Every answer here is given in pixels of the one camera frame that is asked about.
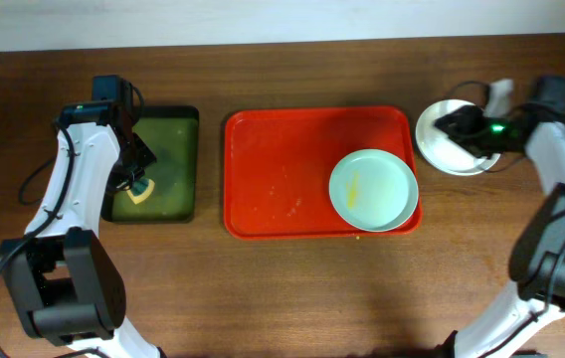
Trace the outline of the yellow green scrub sponge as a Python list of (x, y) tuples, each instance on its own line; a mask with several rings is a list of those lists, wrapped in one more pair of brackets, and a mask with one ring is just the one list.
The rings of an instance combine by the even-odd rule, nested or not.
[(141, 178), (134, 181), (126, 193), (134, 205), (138, 205), (149, 198), (155, 188), (155, 182), (151, 179)]

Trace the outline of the cream white plate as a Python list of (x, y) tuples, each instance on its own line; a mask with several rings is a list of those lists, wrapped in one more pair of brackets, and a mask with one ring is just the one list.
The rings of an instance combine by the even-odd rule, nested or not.
[(464, 105), (472, 105), (472, 102), (444, 99), (428, 106), (416, 123), (416, 143), (422, 156), (435, 168), (452, 175), (472, 176), (492, 168), (500, 154), (493, 154), (490, 158), (476, 158), (434, 127), (438, 118)]

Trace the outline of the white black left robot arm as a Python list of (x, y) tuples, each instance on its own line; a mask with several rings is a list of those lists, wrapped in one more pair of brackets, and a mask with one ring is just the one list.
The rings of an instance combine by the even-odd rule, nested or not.
[(164, 354), (127, 318), (122, 277), (98, 239), (105, 197), (152, 192), (143, 175), (156, 157), (133, 131), (142, 107), (139, 89), (117, 75), (94, 77), (91, 100), (64, 106), (40, 207), (22, 238), (0, 245), (0, 281), (23, 330), (72, 356)]

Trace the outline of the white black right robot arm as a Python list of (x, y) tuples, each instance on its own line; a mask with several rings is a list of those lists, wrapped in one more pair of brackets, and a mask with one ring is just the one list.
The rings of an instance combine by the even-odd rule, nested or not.
[(434, 348), (434, 357), (518, 357), (536, 333), (565, 317), (565, 78), (538, 78), (516, 106), (502, 92), (488, 93), (485, 107), (446, 109), (433, 127), (475, 158), (521, 154), (546, 198), (513, 247), (503, 291)]

